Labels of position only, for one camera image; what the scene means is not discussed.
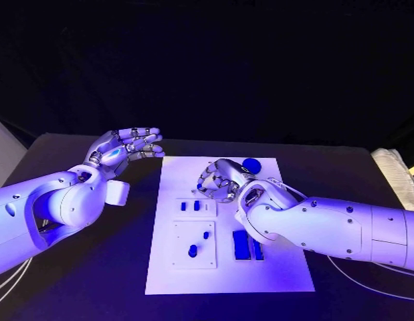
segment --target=robotic arm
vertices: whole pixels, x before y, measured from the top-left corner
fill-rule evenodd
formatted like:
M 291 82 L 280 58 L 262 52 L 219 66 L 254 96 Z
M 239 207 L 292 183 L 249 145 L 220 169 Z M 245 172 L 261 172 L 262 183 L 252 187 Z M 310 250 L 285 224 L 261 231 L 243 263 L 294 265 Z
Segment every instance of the robotic arm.
M 202 187 L 212 173 L 218 189 Z M 235 219 L 259 243 L 272 244 L 284 237 L 317 253 L 414 271 L 414 211 L 307 198 L 274 178 L 256 179 L 228 159 L 209 165 L 196 187 L 222 203 L 238 200 Z
M 157 128 L 108 131 L 81 165 L 0 188 L 0 273 L 92 224 L 104 203 L 125 204 L 130 185 L 112 178 L 130 161 L 164 156 L 160 140 Z

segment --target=white board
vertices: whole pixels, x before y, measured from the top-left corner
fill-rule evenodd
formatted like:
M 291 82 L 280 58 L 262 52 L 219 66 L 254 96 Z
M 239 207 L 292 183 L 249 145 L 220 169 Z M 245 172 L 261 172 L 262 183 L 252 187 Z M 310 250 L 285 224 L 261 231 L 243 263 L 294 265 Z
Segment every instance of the white board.
M 284 238 L 272 245 L 261 246 L 264 261 L 256 261 L 254 256 L 246 261 L 235 260 L 232 231 L 243 230 L 233 218 L 236 202 L 218 203 L 216 216 L 197 217 L 179 214 L 179 199 L 190 199 L 192 202 L 197 199 L 200 204 L 207 201 L 203 195 L 197 191 L 192 193 L 192 190 L 196 190 L 196 180 L 209 162 L 219 158 L 180 156 L 163 158 L 145 294 L 311 292 L 314 288 L 303 250 Z M 228 159 L 242 163 L 245 158 L 228 157 Z M 281 180 L 275 159 L 256 159 L 261 163 L 261 172 L 256 177 L 259 179 L 274 177 Z M 205 267 L 212 260 L 207 261 L 206 256 L 200 256 L 200 252 L 194 258 L 187 256 L 187 244 L 202 241 L 200 230 L 205 228 L 192 232 L 192 235 L 196 235 L 194 239 L 179 244 L 173 230 L 174 221 L 215 222 L 215 238 L 210 239 L 215 243 L 209 243 L 215 246 L 215 268 Z M 173 268 L 174 257 L 187 262 L 187 267 Z M 202 263 L 199 268 L 192 268 L 193 260 L 200 257 L 205 258 L 205 264 Z

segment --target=black background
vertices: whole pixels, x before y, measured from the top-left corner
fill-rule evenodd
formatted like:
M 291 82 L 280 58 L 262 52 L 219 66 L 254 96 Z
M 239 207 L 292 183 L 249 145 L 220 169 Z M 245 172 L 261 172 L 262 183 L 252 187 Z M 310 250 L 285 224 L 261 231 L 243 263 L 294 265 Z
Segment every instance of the black background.
M 0 1 L 0 119 L 26 145 L 157 126 L 414 165 L 414 2 Z

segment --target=blue ball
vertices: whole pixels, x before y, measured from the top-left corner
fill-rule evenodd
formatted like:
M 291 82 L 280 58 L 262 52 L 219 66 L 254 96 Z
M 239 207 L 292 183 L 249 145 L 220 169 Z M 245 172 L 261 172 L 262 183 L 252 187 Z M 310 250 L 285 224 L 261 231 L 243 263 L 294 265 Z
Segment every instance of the blue ball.
M 261 164 L 254 158 L 245 159 L 242 162 L 242 166 L 248 169 L 248 171 L 255 175 L 259 173 Z

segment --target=white fabric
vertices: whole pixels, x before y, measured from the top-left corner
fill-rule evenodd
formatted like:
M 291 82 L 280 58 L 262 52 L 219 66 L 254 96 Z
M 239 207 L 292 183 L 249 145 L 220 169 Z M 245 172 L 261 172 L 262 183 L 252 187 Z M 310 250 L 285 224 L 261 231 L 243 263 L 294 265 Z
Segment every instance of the white fabric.
M 403 164 L 395 149 L 379 148 L 372 152 L 372 158 L 388 180 L 399 202 L 408 211 L 414 211 L 414 176 Z

